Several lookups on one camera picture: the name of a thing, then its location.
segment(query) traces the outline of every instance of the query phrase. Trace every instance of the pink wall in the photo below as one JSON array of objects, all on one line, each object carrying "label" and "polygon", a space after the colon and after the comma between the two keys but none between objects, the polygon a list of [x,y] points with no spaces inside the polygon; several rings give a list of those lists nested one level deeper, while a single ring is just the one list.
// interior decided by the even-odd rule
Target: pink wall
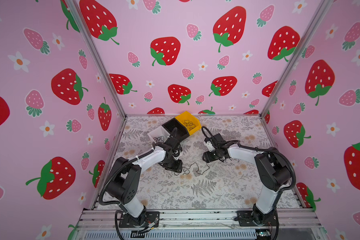
[{"label": "pink wall", "polygon": [[[343,44],[353,46],[345,51]],[[308,45],[314,51],[308,47],[299,59],[270,110],[268,127],[279,150],[294,161],[300,190],[310,189],[303,195],[316,205],[328,236],[360,239],[360,0],[333,3]],[[314,91],[317,83],[324,87]],[[303,143],[302,126],[311,136]]]},{"label": "pink wall", "polygon": [[[89,170],[107,159],[105,138],[112,146],[120,126],[81,34],[66,23],[58,0],[0,1],[0,239],[67,239],[73,230],[68,226],[90,207],[95,187]],[[81,62],[80,49],[86,55]],[[65,69],[71,70],[56,76]],[[88,89],[81,101],[76,74]],[[112,113],[106,131],[98,118],[104,97]],[[93,106],[89,115],[87,104]],[[70,132],[66,125],[74,119],[81,127],[73,121]],[[42,179],[26,185],[37,177]]]},{"label": "pink wall", "polygon": [[[279,47],[289,50],[297,45],[298,35],[304,33],[320,1],[264,0],[261,3],[246,1],[245,4],[223,0],[77,2],[80,2],[81,12],[107,71],[113,74],[115,81],[120,79],[115,87],[125,112],[146,114],[154,108],[162,108],[165,113],[199,113],[211,107],[216,113],[261,111],[268,100],[263,93],[267,94],[269,85],[274,87],[272,83],[286,65],[283,58],[271,59],[277,56]],[[261,19],[266,24],[258,27]],[[225,32],[230,35],[229,41],[220,36]],[[256,73],[261,76],[254,79]],[[224,88],[226,84],[223,84],[223,89],[215,89],[221,96],[212,93],[211,84],[220,86],[224,79],[228,86]]]}]

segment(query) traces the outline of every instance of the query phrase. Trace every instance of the strawberry wallpaper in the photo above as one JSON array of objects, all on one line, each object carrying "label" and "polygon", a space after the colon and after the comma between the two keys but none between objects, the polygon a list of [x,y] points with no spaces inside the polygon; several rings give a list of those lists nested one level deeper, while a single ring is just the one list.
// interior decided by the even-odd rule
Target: strawberry wallpaper
[{"label": "strawberry wallpaper", "polygon": [[360,239],[360,0],[332,4],[270,113],[327,237]]},{"label": "strawberry wallpaper", "polygon": [[261,112],[320,3],[76,1],[127,114]]},{"label": "strawberry wallpaper", "polygon": [[0,239],[68,239],[121,119],[64,1],[0,1]]}]

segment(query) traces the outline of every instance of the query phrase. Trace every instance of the yellow bin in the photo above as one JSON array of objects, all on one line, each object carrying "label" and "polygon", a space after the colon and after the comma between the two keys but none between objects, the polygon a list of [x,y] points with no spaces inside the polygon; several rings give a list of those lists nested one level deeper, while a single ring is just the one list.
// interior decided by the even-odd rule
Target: yellow bin
[{"label": "yellow bin", "polygon": [[176,116],[175,118],[187,128],[190,136],[202,128],[199,120],[187,111]]}]

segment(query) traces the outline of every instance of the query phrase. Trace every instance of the floral patterned surface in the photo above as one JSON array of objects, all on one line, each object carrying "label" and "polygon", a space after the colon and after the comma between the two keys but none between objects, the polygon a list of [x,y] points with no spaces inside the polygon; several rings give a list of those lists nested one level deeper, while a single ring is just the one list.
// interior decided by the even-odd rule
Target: floral patterned surface
[{"label": "floral patterned surface", "polygon": [[[129,117],[115,159],[134,157],[150,146],[147,135],[172,117]],[[241,140],[247,146],[268,148],[270,142],[257,116],[197,116],[202,126],[212,134],[221,133],[225,140]],[[243,160],[228,159],[224,163],[202,160],[207,148],[203,145],[203,133],[199,130],[184,140],[183,167],[189,174],[175,175],[155,164],[140,176],[137,197],[148,209],[240,209],[252,208],[257,201],[262,183],[257,168]],[[279,208],[299,208],[293,192],[283,193]],[[116,209],[115,205],[97,209]]]}]

